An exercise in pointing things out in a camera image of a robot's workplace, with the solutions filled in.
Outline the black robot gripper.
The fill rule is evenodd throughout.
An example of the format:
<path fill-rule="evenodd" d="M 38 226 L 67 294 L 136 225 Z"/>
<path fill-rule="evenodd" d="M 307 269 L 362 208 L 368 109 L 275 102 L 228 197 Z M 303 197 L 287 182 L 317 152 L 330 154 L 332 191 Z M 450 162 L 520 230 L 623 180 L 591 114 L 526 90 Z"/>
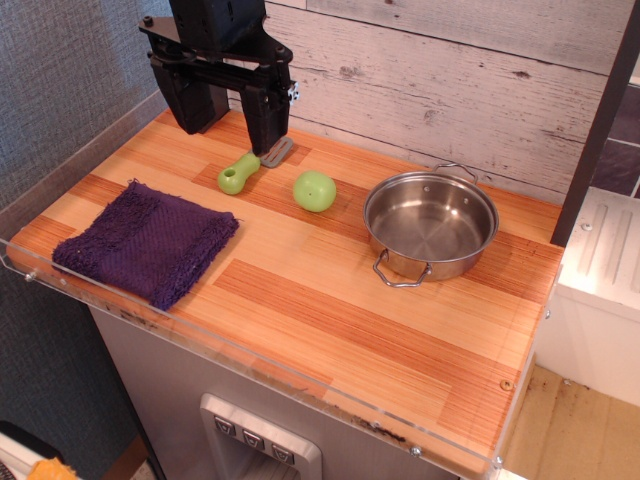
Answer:
<path fill-rule="evenodd" d="M 226 60 L 252 63 L 268 76 L 269 90 L 247 88 L 242 109 L 253 153 L 268 153 L 287 134 L 289 102 L 300 93 L 289 73 L 292 51 L 264 29 L 265 3 L 172 1 L 170 7 L 170 17 L 146 16 L 139 29 L 149 38 L 156 57 L 151 68 L 178 125 L 190 135 L 205 133 L 228 112 L 228 95 L 177 65 L 203 69 L 221 67 Z"/>

